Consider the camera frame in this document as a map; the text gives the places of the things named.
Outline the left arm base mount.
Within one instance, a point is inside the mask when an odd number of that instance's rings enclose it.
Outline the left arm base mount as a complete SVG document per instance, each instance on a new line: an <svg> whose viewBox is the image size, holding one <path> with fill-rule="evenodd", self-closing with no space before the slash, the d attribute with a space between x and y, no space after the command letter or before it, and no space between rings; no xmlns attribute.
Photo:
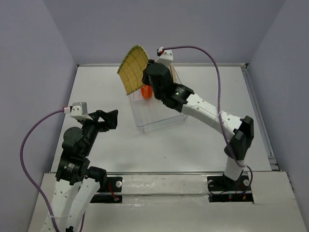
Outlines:
<svg viewBox="0 0 309 232"><path fill-rule="evenodd" d="M100 187L90 203L122 203L122 184L121 176L107 176L106 184Z"/></svg>

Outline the beige plate with leaf design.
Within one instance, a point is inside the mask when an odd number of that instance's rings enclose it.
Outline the beige plate with leaf design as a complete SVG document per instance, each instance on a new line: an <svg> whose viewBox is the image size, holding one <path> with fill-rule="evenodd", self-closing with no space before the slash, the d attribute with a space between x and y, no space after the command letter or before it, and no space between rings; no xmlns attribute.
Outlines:
<svg viewBox="0 0 309 232"><path fill-rule="evenodd" d="M169 65L169 69L171 71L171 77L173 78L173 82L177 83L177 73L172 63Z"/></svg>

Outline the yellow bamboo-pattern rectangular plate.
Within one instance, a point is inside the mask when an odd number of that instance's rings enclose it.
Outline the yellow bamboo-pattern rectangular plate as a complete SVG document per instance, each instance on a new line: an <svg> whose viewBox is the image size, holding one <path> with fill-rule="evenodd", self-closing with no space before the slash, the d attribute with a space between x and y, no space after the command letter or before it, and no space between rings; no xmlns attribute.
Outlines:
<svg viewBox="0 0 309 232"><path fill-rule="evenodd" d="M144 86L142 77L148 60L149 57L145 49L140 45L133 46L124 57L117 74L123 83L126 95L130 95Z"/></svg>

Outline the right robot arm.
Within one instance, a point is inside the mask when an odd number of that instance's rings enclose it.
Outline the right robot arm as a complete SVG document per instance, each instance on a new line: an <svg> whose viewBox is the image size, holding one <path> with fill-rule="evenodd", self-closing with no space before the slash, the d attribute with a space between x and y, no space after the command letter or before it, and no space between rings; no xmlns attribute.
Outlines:
<svg viewBox="0 0 309 232"><path fill-rule="evenodd" d="M191 116L223 135L228 156L222 184L234 189L240 183L244 159L254 139L254 121L250 116L233 116L199 97L192 89L175 83L164 64L149 60L142 82L152 88L154 96L166 107Z"/></svg>

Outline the orange translucent plate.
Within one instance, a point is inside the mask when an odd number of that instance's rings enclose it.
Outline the orange translucent plate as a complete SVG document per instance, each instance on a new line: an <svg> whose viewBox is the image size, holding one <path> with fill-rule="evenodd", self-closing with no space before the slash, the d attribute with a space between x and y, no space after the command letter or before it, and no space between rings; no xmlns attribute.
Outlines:
<svg viewBox="0 0 309 232"><path fill-rule="evenodd" d="M143 87L141 87L140 91L144 100L149 100L153 96L152 87L149 85L144 85Z"/></svg>

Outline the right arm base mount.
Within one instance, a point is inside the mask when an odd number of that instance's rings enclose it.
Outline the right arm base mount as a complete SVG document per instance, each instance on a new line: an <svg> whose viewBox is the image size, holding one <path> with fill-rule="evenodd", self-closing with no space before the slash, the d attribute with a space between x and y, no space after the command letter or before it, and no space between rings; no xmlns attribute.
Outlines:
<svg viewBox="0 0 309 232"><path fill-rule="evenodd" d="M211 175L207 177L210 203L251 202L253 194L249 187L250 179L241 175L233 181L224 175Z"/></svg>

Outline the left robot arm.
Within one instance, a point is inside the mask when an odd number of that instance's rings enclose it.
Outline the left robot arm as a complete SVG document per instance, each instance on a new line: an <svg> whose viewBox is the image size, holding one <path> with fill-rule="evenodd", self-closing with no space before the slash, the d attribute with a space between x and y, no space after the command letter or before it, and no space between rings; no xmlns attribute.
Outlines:
<svg viewBox="0 0 309 232"><path fill-rule="evenodd" d="M43 232L76 232L92 198L107 185L106 170L90 166L88 156L98 133L116 129L118 110L70 116L82 127L71 127L63 134L52 211L46 216Z"/></svg>

